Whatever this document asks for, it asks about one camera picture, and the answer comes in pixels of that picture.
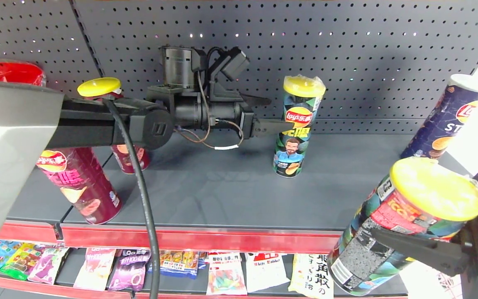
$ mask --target black cable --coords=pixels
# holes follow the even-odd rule
[[[143,203],[143,212],[145,214],[145,225],[146,230],[149,234],[150,240],[150,259],[152,262],[152,284],[150,286],[150,299],[158,299],[158,291],[160,285],[160,250],[158,248],[158,237],[156,235],[156,227],[154,226],[154,218],[152,217],[152,210],[150,208],[149,193],[146,190],[145,178],[143,177],[143,171],[141,170],[141,165],[138,161],[138,155],[136,155],[136,150],[134,144],[127,130],[127,125],[122,121],[121,115],[117,110],[117,107],[111,100],[104,99],[102,101],[106,107],[112,113],[115,122],[121,130],[121,135],[123,135],[123,140],[129,151],[130,161],[134,167],[134,172],[136,179],[138,180],[138,186],[141,192],[141,200]]]
[[[211,63],[211,55],[213,54],[214,51],[218,51],[219,53],[224,53],[224,49],[222,49],[221,47],[212,47],[211,49],[207,51],[207,56],[206,56],[207,70],[204,75],[204,86],[202,87],[204,90],[206,89],[207,84],[209,83],[209,74],[207,73],[207,71],[209,70],[209,66]]]

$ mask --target robotic arm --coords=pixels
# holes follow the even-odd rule
[[[150,87],[147,100],[101,97],[117,107],[134,144],[154,150],[169,141],[175,126],[207,130],[208,119],[219,128],[235,128],[229,125],[235,123],[244,139],[292,128],[292,123],[255,117],[249,104],[267,105],[270,100],[218,84],[219,73],[233,79],[249,64],[238,48],[220,50],[210,67],[206,53],[199,49],[165,46],[161,51],[164,84]],[[208,110],[201,102],[206,93]],[[49,88],[0,83],[0,227],[44,149],[124,143],[102,102],[69,98]]]

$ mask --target red container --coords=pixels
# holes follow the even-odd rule
[[[139,146],[134,146],[134,148],[138,155],[138,161],[140,162],[141,170],[145,170],[150,164],[149,156],[144,148]],[[112,152],[114,152],[114,156],[119,163],[119,167],[121,167],[121,171],[125,174],[134,174],[134,166],[132,166],[132,162],[130,161],[130,155],[127,146],[125,144],[113,145]]]
[[[88,223],[106,223],[121,210],[122,202],[91,148],[45,150],[36,165]]]
[[[86,81],[78,87],[77,91],[85,100],[102,100],[101,97],[104,96],[113,96],[114,98],[123,97],[121,93],[121,81],[113,77],[103,77]],[[149,156],[144,148],[138,146],[134,148],[138,155],[141,170],[145,170],[150,164]],[[112,152],[114,152],[121,171],[125,174],[134,174],[134,166],[132,166],[130,161],[127,146],[125,144],[113,145]]]

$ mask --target purple snack bag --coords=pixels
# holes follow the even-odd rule
[[[128,288],[135,292],[141,291],[145,281],[145,265],[149,258],[148,249],[123,249],[108,290],[121,291]]]

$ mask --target white snack bag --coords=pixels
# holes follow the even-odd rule
[[[289,281],[279,253],[246,254],[246,289],[248,293],[279,286]]]
[[[295,254],[289,291],[313,299],[333,299],[334,284],[326,254]]]

